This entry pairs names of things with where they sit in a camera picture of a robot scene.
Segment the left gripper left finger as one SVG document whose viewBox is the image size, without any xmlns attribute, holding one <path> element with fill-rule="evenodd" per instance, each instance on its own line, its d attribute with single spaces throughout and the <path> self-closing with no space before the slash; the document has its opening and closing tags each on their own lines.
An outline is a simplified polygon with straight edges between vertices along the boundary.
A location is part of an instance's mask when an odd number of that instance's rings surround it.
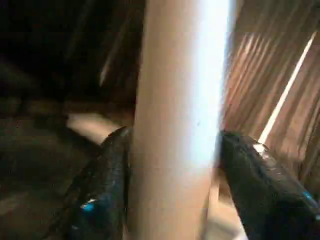
<svg viewBox="0 0 320 240">
<path fill-rule="evenodd" d="M 121 127 L 74 178 L 44 234 L 46 240 L 121 240 L 128 206 L 132 128 Z"/>
</svg>

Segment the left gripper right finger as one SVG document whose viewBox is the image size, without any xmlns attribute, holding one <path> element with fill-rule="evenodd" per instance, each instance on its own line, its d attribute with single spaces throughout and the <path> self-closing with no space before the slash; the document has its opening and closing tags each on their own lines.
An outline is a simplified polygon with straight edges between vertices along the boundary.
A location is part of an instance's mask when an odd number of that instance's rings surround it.
<svg viewBox="0 0 320 240">
<path fill-rule="evenodd" d="M 221 131 L 220 164 L 249 240 L 318 240 L 320 205 L 262 143 Z"/>
</svg>

